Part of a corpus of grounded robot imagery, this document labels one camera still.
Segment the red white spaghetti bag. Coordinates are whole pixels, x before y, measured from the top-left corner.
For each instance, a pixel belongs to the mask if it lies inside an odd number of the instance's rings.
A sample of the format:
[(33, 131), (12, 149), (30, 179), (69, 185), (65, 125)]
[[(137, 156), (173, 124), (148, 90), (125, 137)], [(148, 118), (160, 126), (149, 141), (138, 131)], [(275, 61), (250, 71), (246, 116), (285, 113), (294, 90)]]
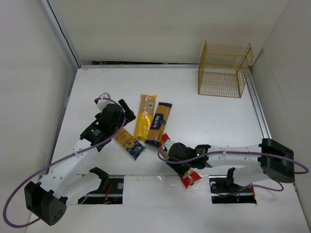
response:
[[(160, 146), (167, 140), (170, 139), (169, 136), (165, 133), (162, 136), (161, 142), (160, 142)], [(170, 168), (173, 169), (173, 165), (169, 165), (168, 163), (166, 163)], [(193, 185), (195, 182), (197, 182), (198, 180), (200, 180), (202, 177), (195, 172), (192, 168), (189, 170), (189, 172), (187, 172), (185, 175), (179, 175), (179, 178), (181, 179), (183, 185), (185, 186), (186, 189), (188, 189), (191, 185)]]

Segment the dark blue spaghetti bag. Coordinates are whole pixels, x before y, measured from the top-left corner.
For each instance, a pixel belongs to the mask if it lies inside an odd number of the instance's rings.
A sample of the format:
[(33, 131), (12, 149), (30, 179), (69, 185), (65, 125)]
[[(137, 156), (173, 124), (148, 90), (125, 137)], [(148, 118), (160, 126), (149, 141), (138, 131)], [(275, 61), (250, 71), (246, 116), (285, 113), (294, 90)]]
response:
[(147, 145), (158, 148), (164, 130), (171, 112), (172, 104), (169, 102), (159, 102), (156, 113), (154, 115), (152, 124), (150, 126), (147, 139), (145, 143)]

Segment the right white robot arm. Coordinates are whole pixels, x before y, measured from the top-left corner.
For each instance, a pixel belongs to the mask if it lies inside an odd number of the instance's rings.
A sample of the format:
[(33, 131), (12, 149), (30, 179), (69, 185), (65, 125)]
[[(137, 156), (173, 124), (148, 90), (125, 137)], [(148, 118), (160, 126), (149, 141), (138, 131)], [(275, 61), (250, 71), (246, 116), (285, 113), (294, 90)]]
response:
[(175, 165), (185, 164), (187, 168), (196, 169), (231, 166), (227, 179), (239, 186), (267, 179), (279, 183), (294, 182), (294, 152), (269, 138), (246, 147), (198, 145), (192, 149), (171, 140), (162, 147)]

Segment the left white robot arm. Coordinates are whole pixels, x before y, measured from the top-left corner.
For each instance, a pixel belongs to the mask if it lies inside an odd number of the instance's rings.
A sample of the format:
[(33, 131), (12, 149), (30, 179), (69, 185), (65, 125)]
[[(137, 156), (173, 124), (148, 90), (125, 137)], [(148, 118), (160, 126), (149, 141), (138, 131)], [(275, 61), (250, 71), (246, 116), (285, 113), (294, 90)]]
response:
[(29, 181), (24, 187), (26, 208), (49, 226), (63, 217), (71, 200), (79, 199), (107, 182), (109, 175), (98, 167), (76, 181), (74, 177), (88, 160), (98, 155), (127, 123), (136, 118), (123, 99), (115, 102), (100, 97), (95, 103), (100, 111), (80, 134), (71, 154), (50, 164), (50, 171), (38, 182)]

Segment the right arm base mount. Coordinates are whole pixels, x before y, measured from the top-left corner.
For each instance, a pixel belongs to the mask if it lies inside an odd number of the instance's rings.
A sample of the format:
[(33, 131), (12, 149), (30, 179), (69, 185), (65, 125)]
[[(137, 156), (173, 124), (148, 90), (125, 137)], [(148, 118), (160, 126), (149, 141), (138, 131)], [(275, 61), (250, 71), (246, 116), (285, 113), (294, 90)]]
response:
[(254, 189), (236, 184), (227, 184), (226, 176), (209, 176), (211, 201), (213, 204), (256, 204)]

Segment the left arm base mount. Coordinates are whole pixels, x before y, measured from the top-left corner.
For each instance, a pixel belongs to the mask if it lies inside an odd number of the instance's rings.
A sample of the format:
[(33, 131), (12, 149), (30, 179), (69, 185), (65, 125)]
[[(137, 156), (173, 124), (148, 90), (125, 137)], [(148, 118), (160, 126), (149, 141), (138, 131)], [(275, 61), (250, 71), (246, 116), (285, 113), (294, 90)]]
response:
[(123, 203), (124, 175), (112, 175), (100, 187), (78, 199), (78, 204), (113, 205)]

